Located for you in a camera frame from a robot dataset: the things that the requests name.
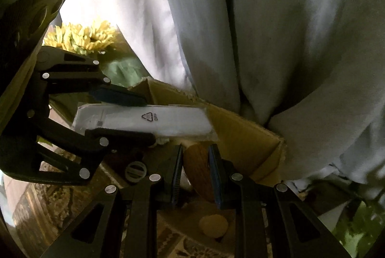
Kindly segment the jar with wooden lid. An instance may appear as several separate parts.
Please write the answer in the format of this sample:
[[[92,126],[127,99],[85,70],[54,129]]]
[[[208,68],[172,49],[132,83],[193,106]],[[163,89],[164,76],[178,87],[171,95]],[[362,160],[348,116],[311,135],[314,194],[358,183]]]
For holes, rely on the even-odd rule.
[[[228,221],[220,214],[204,216],[198,225],[203,234],[212,239],[223,237],[228,230]]]

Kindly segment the white long packaged item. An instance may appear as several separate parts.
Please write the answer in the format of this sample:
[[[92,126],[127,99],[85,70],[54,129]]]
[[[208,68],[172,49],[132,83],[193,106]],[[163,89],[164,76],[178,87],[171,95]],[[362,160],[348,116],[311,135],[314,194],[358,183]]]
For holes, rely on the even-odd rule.
[[[205,109],[180,105],[86,104],[78,107],[72,127],[82,135],[87,130],[104,128],[149,133],[157,138],[218,140]]]

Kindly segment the brown wooden oval piece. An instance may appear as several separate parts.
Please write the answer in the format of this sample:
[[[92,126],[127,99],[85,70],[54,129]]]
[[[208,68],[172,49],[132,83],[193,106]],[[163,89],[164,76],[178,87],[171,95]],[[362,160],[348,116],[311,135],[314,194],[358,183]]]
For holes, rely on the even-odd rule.
[[[183,168],[189,182],[199,196],[210,203],[215,202],[210,168],[209,150],[205,143],[186,143],[183,153]]]

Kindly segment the sunflower bouquet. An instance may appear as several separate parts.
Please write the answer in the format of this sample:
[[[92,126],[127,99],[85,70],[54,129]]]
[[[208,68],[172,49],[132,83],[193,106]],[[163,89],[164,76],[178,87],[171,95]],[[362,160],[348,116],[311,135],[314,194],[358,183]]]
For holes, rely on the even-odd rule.
[[[109,21],[98,19],[90,26],[51,26],[43,44],[98,60],[101,71],[113,85],[129,88],[149,76],[121,31]]]

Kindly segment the brown cardboard box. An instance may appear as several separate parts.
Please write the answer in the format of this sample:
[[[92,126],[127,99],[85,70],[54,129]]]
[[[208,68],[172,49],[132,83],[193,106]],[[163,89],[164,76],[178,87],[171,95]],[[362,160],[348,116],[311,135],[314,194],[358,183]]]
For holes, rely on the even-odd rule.
[[[284,162],[286,145],[273,132],[231,111],[149,77],[129,90],[144,95],[150,104],[205,107],[217,133],[222,158],[231,161],[237,170],[259,184],[273,187],[281,182],[281,165]]]

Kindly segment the green pothos plant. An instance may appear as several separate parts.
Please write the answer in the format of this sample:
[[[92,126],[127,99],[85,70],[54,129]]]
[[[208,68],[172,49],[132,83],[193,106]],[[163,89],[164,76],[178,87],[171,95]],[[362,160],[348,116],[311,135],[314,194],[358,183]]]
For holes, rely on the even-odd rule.
[[[361,199],[343,208],[332,234],[350,257],[364,257],[384,230],[384,208]]]

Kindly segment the pink beige curtain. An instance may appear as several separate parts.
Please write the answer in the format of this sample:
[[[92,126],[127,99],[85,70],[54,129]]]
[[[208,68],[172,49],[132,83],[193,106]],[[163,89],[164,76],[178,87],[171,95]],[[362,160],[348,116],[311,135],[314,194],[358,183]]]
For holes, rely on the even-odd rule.
[[[66,0],[60,14],[65,23],[117,25],[150,76],[193,92],[167,0]]]

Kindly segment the grey curtain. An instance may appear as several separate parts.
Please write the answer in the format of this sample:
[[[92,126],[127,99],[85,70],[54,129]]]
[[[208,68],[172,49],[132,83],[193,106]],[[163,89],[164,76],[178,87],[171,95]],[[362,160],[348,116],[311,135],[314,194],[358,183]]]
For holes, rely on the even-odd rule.
[[[285,181],[384,188],[384,0],[167,0],[187,78],[284,138]]]

